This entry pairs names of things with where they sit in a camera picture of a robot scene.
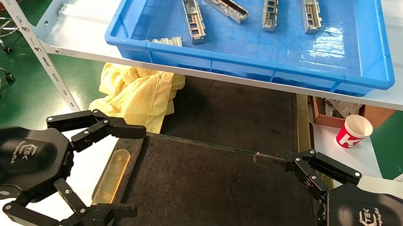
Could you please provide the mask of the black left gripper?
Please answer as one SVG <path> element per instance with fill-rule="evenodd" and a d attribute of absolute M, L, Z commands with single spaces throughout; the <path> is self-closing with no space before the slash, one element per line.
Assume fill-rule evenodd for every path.
<path fill-rule="evenodd" d="M 73 151 L 82 152 L 108 136 L 143 139 L 146 128 L 98 109 L 51 116 L 46 122 L 45 130 L 0 127 L 0 200 L 16 198 L 3 207 L 7 217 L 23 226 L 108 226 L 114 219 L 135 218 L 133 204 L 84 205 L 63 178 L 73 167 Z M 61 133 L 78 129 L 82 131 L 70 141 Z M 55 192 L 73 211 L 68 218 L 59 221 L 27 208 Z"/>

